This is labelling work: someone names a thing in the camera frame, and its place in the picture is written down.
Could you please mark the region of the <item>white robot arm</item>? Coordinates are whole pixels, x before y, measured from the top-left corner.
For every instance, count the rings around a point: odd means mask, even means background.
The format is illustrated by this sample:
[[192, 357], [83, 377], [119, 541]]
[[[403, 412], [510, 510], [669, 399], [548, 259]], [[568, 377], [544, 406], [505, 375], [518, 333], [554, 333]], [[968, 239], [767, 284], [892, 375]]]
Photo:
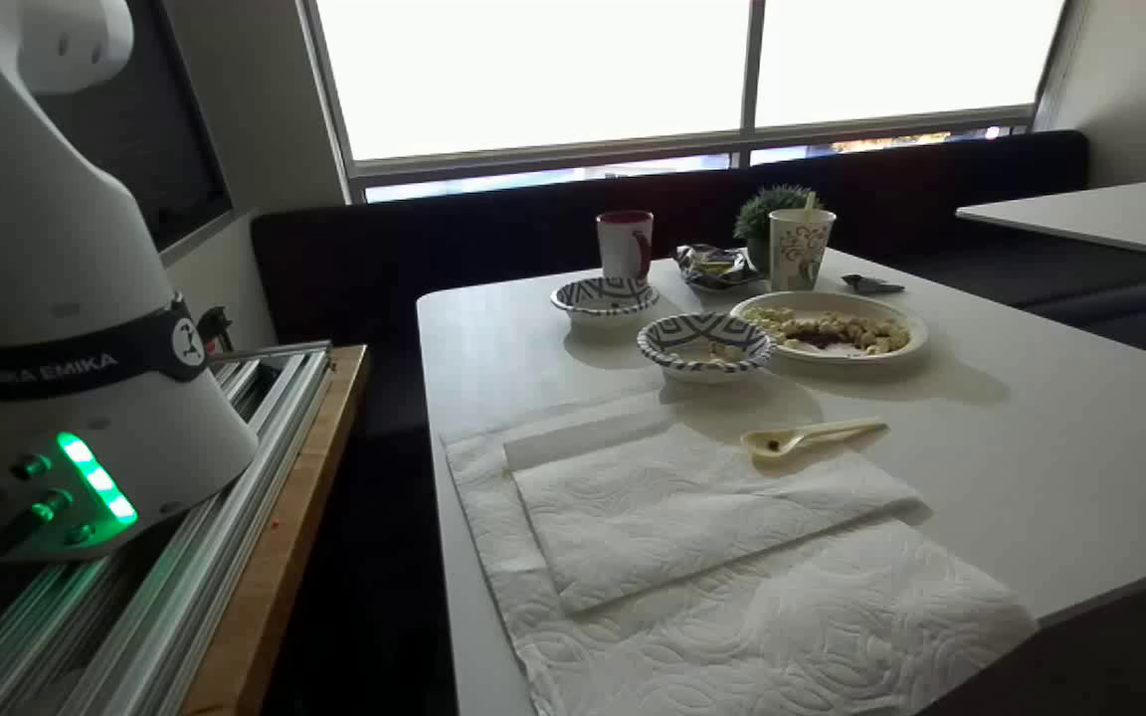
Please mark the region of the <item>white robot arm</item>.
[[0, 0], [0, 559], [99, 557], [261, 455], [136, 196], [46, 110], [133, 49], [128, 0]]

